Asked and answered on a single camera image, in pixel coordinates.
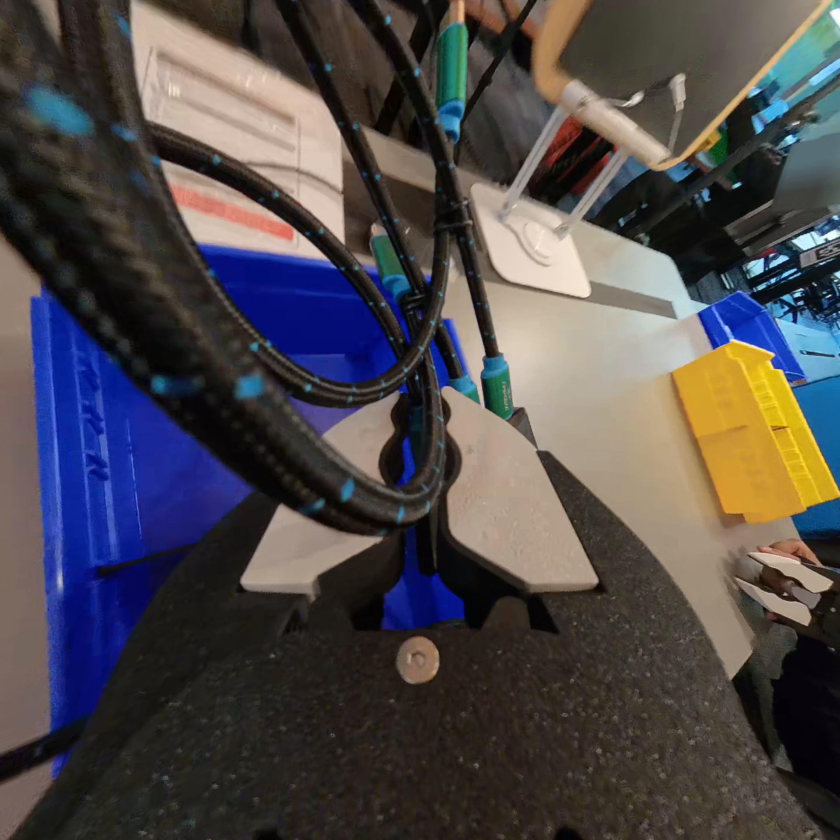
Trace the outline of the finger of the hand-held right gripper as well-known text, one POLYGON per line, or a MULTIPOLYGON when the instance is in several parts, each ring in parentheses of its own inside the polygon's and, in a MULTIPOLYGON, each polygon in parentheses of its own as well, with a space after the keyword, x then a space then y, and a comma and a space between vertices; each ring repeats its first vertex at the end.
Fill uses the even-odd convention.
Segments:
POLYGON ((810 626, 812 622, 811 608, 807 603, 793 595, 793 590, 802 590, 808 595, 815 594, 816 591, 813 589, 816 584, 815 576, 783 576, 782 580, 788 585, 788 591, 785 593, 786 597, 776 594, 775 591, 764 589, 758 584, 745 581, 738 576, 734 578, 734 582, 741 591, 756 603, 759 603, 763 609, 773 613, 778 618, 783 618, 801 627, 810 626))
POLYGON ((784 552, 754 551, 748 556, 762 567, 761 581, 778 593, 792 593, 795 586, 813 594, 831 590, 838 592, 839 576, 836 570, 784 552))

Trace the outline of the white lamp base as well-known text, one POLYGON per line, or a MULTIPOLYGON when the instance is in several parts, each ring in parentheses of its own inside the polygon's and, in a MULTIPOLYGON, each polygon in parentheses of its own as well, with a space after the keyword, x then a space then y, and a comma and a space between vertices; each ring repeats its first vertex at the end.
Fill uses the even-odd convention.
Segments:
POLYGON ((673 163, 685 107, 686 75, 682 72, 653 83, 627 100, 603 98, 579 80, 570 80, 512 184, 502 188, 475 183, 469 190, 479 236, 498 276, 521 287, 588 298, 592 285, 572 238, 573 228, 629 158, 651 169, 663 169, 673 163), (670 116, 667 143, 660 143, 627 115, 628 110, 651 101, 658 92, 665 94, 666 113, 670 116), (585 128, 596 131, 605 140, 616 141, 617 151, 573 213, 563 215, 527 199, 524 193, 569 116, 583 118, 585 128))

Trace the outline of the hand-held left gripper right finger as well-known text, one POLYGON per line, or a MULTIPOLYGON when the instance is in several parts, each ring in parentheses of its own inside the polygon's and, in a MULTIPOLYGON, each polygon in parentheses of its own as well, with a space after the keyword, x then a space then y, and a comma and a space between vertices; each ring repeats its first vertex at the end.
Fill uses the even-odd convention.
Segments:
POLYGON ((450 386, 441 396, 459 456, 445 496, 448 543, 526 592, 596 588, 598 577, 535 445, 450 386))

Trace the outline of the large blue plastic bin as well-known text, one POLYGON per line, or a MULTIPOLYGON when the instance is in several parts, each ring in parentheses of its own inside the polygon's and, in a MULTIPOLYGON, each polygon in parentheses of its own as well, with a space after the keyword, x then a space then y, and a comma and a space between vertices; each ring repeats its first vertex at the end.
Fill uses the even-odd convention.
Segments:
MULTIPOLYGON (((359 382, 388 339, 323 259, 204 245, 239 309, 316 375, 359 382)), ((165 577, 248 485, 140 391, 43 289, 30 303, 51 730, 87 718, 165 577)))

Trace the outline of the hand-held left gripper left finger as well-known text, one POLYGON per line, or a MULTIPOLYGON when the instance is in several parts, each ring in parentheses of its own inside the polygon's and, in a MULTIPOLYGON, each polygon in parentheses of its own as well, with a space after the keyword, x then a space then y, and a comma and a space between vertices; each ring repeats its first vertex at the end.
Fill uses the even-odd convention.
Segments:
MULTIPOLYGON (((331 427, 322 440, 370 478, 406 483, 413 457, 407 394, 389 395, 331 427)), ((361 599, 384 593, 403 568, 403 534, 373 538, 327 528, 279 507, 248 563, 240 584, 247 592, 361 599)))

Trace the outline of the black panel yellow edge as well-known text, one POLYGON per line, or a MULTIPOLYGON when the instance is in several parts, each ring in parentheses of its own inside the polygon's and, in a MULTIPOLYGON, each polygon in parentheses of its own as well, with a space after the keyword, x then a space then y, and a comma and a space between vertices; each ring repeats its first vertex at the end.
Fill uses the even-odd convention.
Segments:
POLYGON ((829 5, 552 2, 532 46, 534 85, 547 102, 663 171, 696 153, 829 5))

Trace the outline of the yellow plastic bin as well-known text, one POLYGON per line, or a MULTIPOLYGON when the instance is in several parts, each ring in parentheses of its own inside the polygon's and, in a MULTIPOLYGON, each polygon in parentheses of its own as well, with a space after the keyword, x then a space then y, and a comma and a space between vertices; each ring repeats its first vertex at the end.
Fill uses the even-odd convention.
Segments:
POLYGON ((738 340, 671 374, 723 513, 773 522, 838 498, 774 355, 738 340))

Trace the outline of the person's right hand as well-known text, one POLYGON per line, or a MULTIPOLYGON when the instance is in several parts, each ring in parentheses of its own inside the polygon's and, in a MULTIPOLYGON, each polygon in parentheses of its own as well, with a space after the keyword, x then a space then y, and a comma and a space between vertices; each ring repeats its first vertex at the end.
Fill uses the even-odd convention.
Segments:
POLYGON ((792 557, 805 564, 823 566, 823 563, 817 558, 808 544, 800 539, 787 539, 774 542, 771 545, 759 546, 757 551, 792 557))

